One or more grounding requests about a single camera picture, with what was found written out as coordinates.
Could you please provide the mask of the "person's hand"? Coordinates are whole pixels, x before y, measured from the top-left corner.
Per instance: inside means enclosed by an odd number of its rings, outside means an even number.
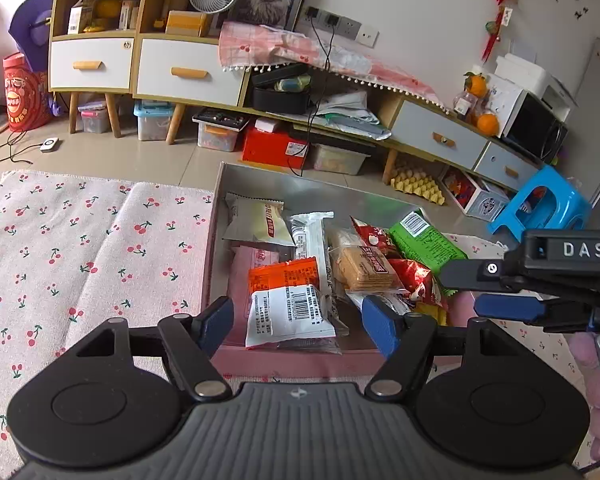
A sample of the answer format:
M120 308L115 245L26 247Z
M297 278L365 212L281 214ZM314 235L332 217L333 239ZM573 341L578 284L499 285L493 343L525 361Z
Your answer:
M598 358L595 337L589 333L574 334L568 337L569 349L579 363L584 377L586 398L592 406L590 433L593 437L591 456L600 460L600 359Z

